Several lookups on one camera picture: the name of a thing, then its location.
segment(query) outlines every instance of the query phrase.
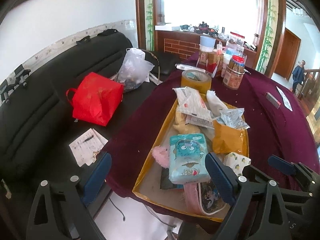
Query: wet wipes package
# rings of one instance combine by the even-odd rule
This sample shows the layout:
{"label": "wet wipes package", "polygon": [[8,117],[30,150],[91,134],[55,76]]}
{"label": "wet wipes package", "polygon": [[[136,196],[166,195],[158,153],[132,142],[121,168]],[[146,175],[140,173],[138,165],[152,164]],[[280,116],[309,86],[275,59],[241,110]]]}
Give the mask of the wet wipes package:
{"label": "wet wipes package", "polygon": [[204,164],[207,153],[207,143],[201,133],[171,136],[169,180],[173,184],[209,181]]}

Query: yellow tray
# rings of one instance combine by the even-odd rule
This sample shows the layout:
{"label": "yellow tray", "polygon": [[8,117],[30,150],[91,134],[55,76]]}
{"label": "yellow tray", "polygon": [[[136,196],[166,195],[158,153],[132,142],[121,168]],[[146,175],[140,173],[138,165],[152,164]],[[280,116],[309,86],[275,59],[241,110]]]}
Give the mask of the yellow tray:
{"label": "yellow tray", "polygon": [[[176,107],[178,106],[178,101],[176,100],[167,115],[164,123],[161,127],[161,130],[156,138],[152,147],[156,147],[159,145],[164,144],[164,139],[174,135],[170,130],[172,130],[172,124],[175,119],[175,111]],[[249,140],[248,140],[248,133],[245,130],[245,137],[244,140],[244,154],[245,156],[249,156]],[[155,162],[151,151],[149,152],[144,165],[141,169],[141,172],[136,180],[136,183],[133,187],[132,192],[139,198],[152,203],[154,205],[169,209],[171,211],[175,211],[184,215],[189,215],[193,217],[199,217],[204,219],[209,219],[216,222],[222,222],[225,215],[229,210],[229,206],[225,207],[222,211],[218,212],[217,214],[213,215],[213,217],[208,217],[204,215],[196,215],[193,213],[189,213],[185,201],[183,200],[183,190],[177,189],[167,189],[162,190],[160,189],[160,177],[161,177],[161,166]]]}

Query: pink pouch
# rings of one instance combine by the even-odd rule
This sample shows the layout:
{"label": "pink pouch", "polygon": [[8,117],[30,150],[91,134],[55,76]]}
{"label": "pink pouch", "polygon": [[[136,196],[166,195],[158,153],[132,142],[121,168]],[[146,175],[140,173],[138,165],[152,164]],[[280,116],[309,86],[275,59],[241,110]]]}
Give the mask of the pink pouch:
{"label": "pink pouch", "polygon": [[198,183],[187,183],[183,185],[186,205],[190,212],[196,215],[203,215],[200,208],[197,187]]}
{"label": "pink pouch", "polygon": [[226,206],[212,181],[187,183],[183,188],[187,208],[196,215],[212,216]]}

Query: metal screw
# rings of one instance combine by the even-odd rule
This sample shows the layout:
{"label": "metal screw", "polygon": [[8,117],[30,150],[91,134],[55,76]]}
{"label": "metal screw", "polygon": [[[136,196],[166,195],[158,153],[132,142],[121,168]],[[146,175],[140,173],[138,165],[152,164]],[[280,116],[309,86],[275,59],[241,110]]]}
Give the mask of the metal screw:
{"label": "metal screw", "polygon": [[240,176],[238,179],[239,179],[240,182],[246,182],[247,181],[247,178],[245,176]]}
{"label": "metal screw", "polygon": [[70,180],[71,180],[72,182],[76,182],[76,181],[79,180],[79,177],[78,177],[77,175],[74,175],[74,176],[72,176],[72,177],[70,178]]}
{"label": "metal screw", "polygon": [[277,186],[277,183],[274,180],[270,180],[269,184],[273,187]]}
{"label": "metal screw", "polygon": [[43,180],[43,181],[41,181],[40,185],[42,187],[47,186],[48,185],[48,181],[47,180]]}

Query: brick wall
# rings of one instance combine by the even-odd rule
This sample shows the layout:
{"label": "brick wall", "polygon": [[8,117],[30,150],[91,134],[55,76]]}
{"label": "brick wall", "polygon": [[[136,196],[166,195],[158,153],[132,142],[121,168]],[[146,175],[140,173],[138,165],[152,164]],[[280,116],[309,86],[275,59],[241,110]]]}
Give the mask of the brick wall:
{"label": "brick wall", "polygon": [[179,40],[164,39],[164,51],[177,54],[180,59],[187,59],[199,51],[199,44]]}

